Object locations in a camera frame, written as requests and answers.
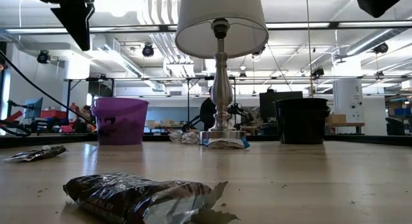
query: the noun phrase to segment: table lamp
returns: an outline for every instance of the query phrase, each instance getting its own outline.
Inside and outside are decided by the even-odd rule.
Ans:
[[[217,113],[214,126],[200,133],[201,144],[246,135],[229,126],[232,86],[227,60],[259,52],[268,36],[261,0],[181,0],[176,47],[193,57],[216,60],[211,99]]]

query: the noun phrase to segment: ceiling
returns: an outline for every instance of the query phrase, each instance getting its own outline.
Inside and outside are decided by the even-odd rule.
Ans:
[[[376,20],[363,12],[356,0],[308,0],[309,20],[314,21],[370,21]],[[378,20],[396,21],[404,20],[412,15],[410,8],[410,0],[401,0],[393,8],[389,9]],[[9,27],[46,27],[60,26],[60,22],[50,12],[51,6],[38,0],[0,0],[2,4],[2,12],[0,13],[0,28]],[[136,6],[137,1],[134,0],[119,0],[109,1],[97,0],[97,12],[90,19],[90,26],[116,26],[116,25],[139,25],[138,14],[141,7]],[[306,13],[306,0],[262,0],[263,10],[267,23],[278,22],[305,22],[308,20]],[[115,17],[108,10],[116,10],[122,8],[125,14],[122,17]],[[268,41],[269,48],[261,55],[259,62],[252,62],[250,55],[237,59],[230,59],[228,68],[230,74],[238,76],[240,66],[246,67],[246,74],[251,77],[277,77],[280,75],[300,76],[306,74],[309,76],[309,65],[311,60],[319,59],[313,67],[322,66],[325,69],[325,74],[331,74],[333,66],[332,54],[336,54],[336,50],[350,46],[369,34],[377,30],[371,29],[353,29],[353,30],[312,30],[310,33],[304,30],[295,31],[270,31],[270,39]],[[116,40],[120,45],[122,55],[128,57],[131,63],[139,66],[145,71],[146,77],[166,77],[164,71],[164,59],[160,50],[154,45],[154,55],[152,57],[143,57],[142,48],[147,42],[152,42],[153,39],[149,33],[120,33],[120,34],[104,34],[106,40]],[[376,62],[375,54],[362,53],[357,56],[362,62],[361,72],[359,75],[373,75],[378,69],[392,66],[402,61],[412,60],[411,47],[408,44],[412,43],[412,31],[408,30],[402,34],[386,41],[389,46],[389,52],[383,57],[379,55],[379,60]],[[66,42],[76,46],[75,42],[69,35],[25,35],[21,37],[21,42],[24,45],[30,45],[37,42]],[[111,59],[105,57],[98,50],[91,51],[90,55],[94,61],[97,61],[93,67],[94,73],[108,73],[117,77],[125,77],[126,70],[119,64],[116,64]],[[191,58],[194,63],[194,74],[196,76],[204,76],[208,74],[207,67],[203,60]],[[388,73],[388,75],[405,75],[412,73],[412,67],[406,66],[399,68],[396,71]],[[265,80],[255,80],[257,83],[264,83]],[[239,83],[252,84],[252,80],[246,80]],[[393,87],[401,83],[402,80],[391,80],[387,83],[380,83],[379,86]],[[270,84],[284,84],[284,81],[272,81]],[[147,86],[145,84],[135,82],[119,83],[117,86]]]

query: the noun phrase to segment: chocolate wrapper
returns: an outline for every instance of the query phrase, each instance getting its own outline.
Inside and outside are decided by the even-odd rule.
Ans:
[[[5,161],[16,161],[16,162],[32,162],[35,160],[44,160],[47,158],[52,158],[58,156],[66,151],[66,148],[63,145],[54,145],[54,146],[43,146],[39,149],[33,149],[30,151],[22,152],[15,154]]]
[[[183,224],[211,209],[227,182],[212,190],[197,182],[155,182],[127,173],[82,176],[63,186],[80,207],[113,224]]]

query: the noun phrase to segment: silver lamp base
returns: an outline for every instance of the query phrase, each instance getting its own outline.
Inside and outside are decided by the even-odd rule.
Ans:
[[[243,137],[246,138],[245,131],[202,131],[200,132],[200,144],[204,145],[203,141],[215,138],[232,138],[241,140]]]

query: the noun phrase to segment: person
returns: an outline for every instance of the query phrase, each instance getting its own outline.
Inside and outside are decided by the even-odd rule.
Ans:
[[[209,97],[203,101],[200,107],[200,120],[204,123],[203,130],[207,131],[214,125],[214,117],[216,114],[216,105],[212,102]]]

